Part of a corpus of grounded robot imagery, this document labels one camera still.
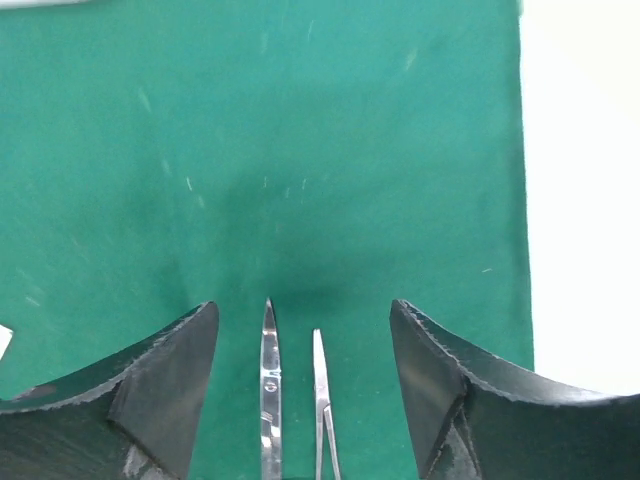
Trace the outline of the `dark green surgical cloth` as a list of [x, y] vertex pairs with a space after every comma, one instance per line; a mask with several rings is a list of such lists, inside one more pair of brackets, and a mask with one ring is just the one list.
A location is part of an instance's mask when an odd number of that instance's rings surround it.
[[264, 307], [283, 472], [413, 479], [389, 311], [533, 364], [517, 1], [88, 1], [1, 14], [1, 394], [215, 302], [190, 475], [260, 475]]

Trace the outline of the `steel forceps with ring handles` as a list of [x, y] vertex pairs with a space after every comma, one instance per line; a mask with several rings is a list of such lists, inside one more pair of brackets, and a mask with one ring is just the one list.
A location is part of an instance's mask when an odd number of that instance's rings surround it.
[[320, 480], [322, 478], [324, 434], [327, 434], [334, 478], [341, 479], [329, 391], [328, 369], [320, 329], [314, 329], [312, 332], [312, 350], [315, 397], [315, 479]]

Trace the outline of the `steel surgical scissors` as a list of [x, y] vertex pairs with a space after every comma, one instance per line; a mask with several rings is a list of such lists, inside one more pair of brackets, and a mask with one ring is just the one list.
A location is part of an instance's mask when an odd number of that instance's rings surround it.
[[261, 337], [261, 479], [282, 478], [281, 360], [275, 311], [266, 300]]

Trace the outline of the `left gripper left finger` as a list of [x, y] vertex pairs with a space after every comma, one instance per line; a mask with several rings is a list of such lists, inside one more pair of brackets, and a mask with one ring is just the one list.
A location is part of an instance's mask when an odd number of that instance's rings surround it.
[[206, 302], [150, 337], [2, 401], [2, 478], [187, 478], [218, 329], [218, 307]]

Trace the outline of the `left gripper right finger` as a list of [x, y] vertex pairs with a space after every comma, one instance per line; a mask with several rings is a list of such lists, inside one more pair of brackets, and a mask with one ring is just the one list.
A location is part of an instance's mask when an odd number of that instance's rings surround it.
[[419, 478], [638, 478], [638, 395], [540, 376], [406, 300], [389, 320]]

